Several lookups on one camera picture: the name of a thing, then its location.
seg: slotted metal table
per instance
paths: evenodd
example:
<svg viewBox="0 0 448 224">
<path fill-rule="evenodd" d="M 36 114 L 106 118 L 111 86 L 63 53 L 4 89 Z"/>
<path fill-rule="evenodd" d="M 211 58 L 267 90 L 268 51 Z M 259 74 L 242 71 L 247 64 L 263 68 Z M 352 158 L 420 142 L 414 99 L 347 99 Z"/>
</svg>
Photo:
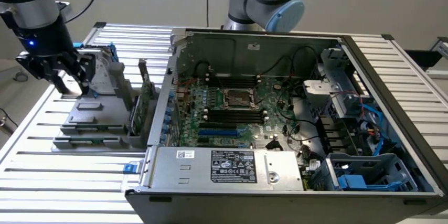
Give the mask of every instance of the slotted metal table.
<svg viewBox="0 0 448 224">
<path fill-rule="evenodd" d="M 151 80 L 160 86 L 171 31 L 99 23 L 84 44 L 115 43 L 134 87 L 142 86 L 138 60 L 146 58 Z M 394 40 L 380 35 L 351 36 L 448 168 L 447 95 Z M 74 104 L 51 86 L 0 150 L 0 223 L 142 223 L 122 192 L 122 171 L 144 153 L 51 152 L 52 138 Z M 138 175 L 130 175 L 128 186 L 136 182 Z M 447 219 L 448 211 L 402 223 L 442 224 Z"/>
</svg>

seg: white wall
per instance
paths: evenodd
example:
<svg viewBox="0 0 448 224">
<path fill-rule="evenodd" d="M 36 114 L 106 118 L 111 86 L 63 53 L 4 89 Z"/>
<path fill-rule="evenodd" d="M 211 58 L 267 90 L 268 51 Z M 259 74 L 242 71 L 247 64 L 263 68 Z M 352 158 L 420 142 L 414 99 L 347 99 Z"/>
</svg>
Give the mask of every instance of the white wall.
<svg viewBox="0 0 448 224">
<path fill-rule="evenodd" d="M 72 2 L 82 10 L 88 0 Z M 304 0 L 306 15 L 296 30 L 346 33 L 390 33 L 407 48 L 428 48 L 438 36 L 448 36 L 448 0 Z M 223 24 L 228 0 L 211 0 L 211 25 Z M 90 11 L 70 24 L 75 40 L 83 40 L 96 21 L 114 23 L 204 26 L 206 0 L 96 0 Z M 0 58 L 20 50 L 4 24 Z"/>
</svg>

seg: power supply label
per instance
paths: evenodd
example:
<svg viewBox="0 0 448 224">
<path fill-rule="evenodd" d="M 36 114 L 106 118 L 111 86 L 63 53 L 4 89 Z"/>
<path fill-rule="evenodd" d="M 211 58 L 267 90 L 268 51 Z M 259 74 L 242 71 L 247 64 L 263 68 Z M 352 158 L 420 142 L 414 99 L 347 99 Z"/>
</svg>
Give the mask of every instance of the power supply label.
<svg viewBox="0 0 448 224">
<path fill-rule="evenodd" d="M 256 183 L 254 152 L 212 151 L 211 180 L 215 183 Z"/>
</svg>

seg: blue pcie slot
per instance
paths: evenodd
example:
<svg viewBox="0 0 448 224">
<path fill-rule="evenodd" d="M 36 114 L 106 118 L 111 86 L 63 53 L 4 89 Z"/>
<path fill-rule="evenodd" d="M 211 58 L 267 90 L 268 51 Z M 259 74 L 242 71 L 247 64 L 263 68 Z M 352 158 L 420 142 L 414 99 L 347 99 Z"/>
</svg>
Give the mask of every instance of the blue pcie slot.
<svg viewBox="0 0 448 224">
<path fill-rule="evenodd" d="M 214 131 L 214 130 L 199 130 L 199 136 L 234 136 L 239 137 L 240 132 L 239 131 Z"/>
</svg>

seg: robotic arm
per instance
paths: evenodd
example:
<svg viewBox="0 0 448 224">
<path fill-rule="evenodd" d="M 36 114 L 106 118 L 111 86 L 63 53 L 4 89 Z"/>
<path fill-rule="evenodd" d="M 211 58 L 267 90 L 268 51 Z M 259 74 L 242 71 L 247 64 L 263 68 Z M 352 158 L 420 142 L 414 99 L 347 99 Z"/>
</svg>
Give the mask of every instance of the robotic arm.
<svg viewBox="0 0 448 224">
<path fill-rule="evenodd" d="M 303 11 L 300 0 L 231 0 L 226 29 L 258 30 L 260 25 L 267 31 L 291 31 Z M 19 64 L 36 79 L 54 83 L 60 93 L 70 92 L 59 76 L 60 70 L 66 71 L 87 94 L 95 56 L 74 48 L 55 0 L 0 0 L 0 17 L 28 52 L 16 58 Z"/>
</svg>

